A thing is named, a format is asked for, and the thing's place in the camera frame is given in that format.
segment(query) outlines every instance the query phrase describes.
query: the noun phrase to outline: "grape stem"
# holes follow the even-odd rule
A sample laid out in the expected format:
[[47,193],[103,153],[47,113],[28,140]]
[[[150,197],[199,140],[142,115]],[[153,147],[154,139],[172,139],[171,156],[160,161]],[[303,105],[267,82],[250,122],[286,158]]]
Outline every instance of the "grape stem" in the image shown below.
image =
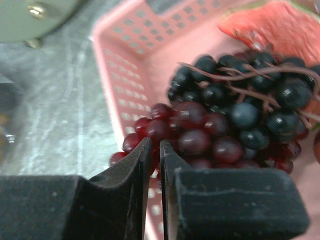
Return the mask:
[[[252,66],[249,64],[244,64],[243,66],[248,69],[251,72],[248,73],[239,73],[238,70],[233,69],[233,68],[228,68],[228,67],[223,67],[220,68],[221,71],[228,71],[228,72],[233,72],[233,73],[238,73],[238,75],[234,75],[234,76],[222,76],[222,75],[214,75],[214,74],[210,74],[208,72],[205,72],[191,64],[185,63],[185,62],[178,62],[179,65],[184,66],[189,68],[192,71],[201,73],[202,75],[205,75],[209,78],[211,78],[214,81],[225,81],[227,82],[227,87],[236,92],[239,93],[242,96],[248,95],[257,99],[262,100],[264,103],[264,107],[268,109],[268,105],[271,104],[274,107],[280,108],[280,105],[277,103],[276,99],[274,99],[272,96],[268,96],[262,93],[258,93],[252,90],[247,90],[247,89],[243,89],[243,88],[238,88],[238,87],[234,87],[231,85],[231,82],[233,81],[241,81],[241,80],[245,80],[245,79],[249,79],[258,75],[265,75],[265,74],[274,74],[274,73],[278,73],[278,72],[282,72],[282,73],[297,73],[297,74],[304,74],[304,75],[308,75],[312,78],[314,78],[315,80],[315,86],[313,89],[313,99],[316,100],[317,102],[320,102],[320,97],[318,96],[319,90],[320,90],[320,75],[318,75],[315,71],[312,71],[310,69],[304,68],[304,67],[298,67],[298,66],[292,66],[292,65],[288,65],[288,64],[282,64],[282,65],[272,65],[270,63],[266,64],[269,67],[265,67],[265,68],[261,68],[259,70],[255,69],[253,70]],[[302,122],[304,123],[304,125],[309,128],[310,127],[310,123],[306,122],[306,118],[309,119],[313,119],[316,122],[320,123],[320,116],[319,115],[315,115],[313,113],[310,112],[306,112],[304,110],[301,109],[296,109],[295,110],[301,118]]]

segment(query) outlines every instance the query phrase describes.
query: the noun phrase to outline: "plastic basket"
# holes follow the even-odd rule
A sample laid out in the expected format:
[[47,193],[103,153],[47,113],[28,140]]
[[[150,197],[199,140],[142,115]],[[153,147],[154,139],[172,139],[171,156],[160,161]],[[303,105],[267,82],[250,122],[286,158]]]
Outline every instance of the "plastic basket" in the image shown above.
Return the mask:
[[[94,50],[119,147],[124,136],[134,132],[134,122],[148,116],[154,103],[168,102],[166,90],[177,62],[192,63],[203,53],[217,57],[245,48],[215,24],[227,8],[245,2],[252,1],[187,0],[157,15],[145,0],[127,0],[97,22]],[[320,167],[310,141],[303,145],[303,161],[297,160],[298,170],[292,176],[313,225],[320,226],[320,191],[310,190],[317,189],[318,181],[309,179],[320,174]],[[302,239],[320,237],[316,228],[311,227]],[[150,179],[145,229],[150,240],[164,238],[162,196],[154,178]]]

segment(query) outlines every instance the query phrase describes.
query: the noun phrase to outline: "watermelon slice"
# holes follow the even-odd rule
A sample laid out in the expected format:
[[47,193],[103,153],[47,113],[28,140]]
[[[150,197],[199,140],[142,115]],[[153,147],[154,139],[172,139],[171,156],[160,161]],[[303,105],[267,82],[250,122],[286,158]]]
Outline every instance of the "watermelon slice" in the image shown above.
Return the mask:
[[259,1],[232,9],[218,28],[260,51],[299,56],[308,66],[320,62],[320,17],[285,0]]

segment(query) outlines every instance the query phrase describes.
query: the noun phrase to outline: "gray countertop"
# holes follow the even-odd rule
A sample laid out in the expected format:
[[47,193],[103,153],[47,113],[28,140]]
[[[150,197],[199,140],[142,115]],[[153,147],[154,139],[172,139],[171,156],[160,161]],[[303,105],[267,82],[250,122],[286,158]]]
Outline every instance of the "gray countertop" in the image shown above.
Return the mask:
[[[41,49],[0,44],[0,73],[24,88],[14,121],[16,141],[0,175],[80,174],[108,167],[118,150],[90,33],[121,0],[91,0]],[[149,0],[160,13],[177,0]]]

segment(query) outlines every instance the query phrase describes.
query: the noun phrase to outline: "transparent container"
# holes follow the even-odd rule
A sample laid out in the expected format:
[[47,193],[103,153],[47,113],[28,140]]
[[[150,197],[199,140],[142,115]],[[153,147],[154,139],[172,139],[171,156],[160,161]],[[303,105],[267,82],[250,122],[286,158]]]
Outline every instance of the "transparent container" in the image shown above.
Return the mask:
[[[149,116],[154,103],[168,103],[166,91],[177,62],[247,48],[220,32],[216,23],[227,9],[248,2],[252,0],[186,0],[158,15],[145,0],[126,0],[96,23],[94,51],[119,149],[134,132],[134,122]],[[316,11],[314,2],[300,2]],[[312,223],[301,240],[320,237],[320,166],[313,139],[311,135],[301,143],[292,173]],[[164,238],[162,196],[155,178],[150,179],[145,229],[149,240]]]

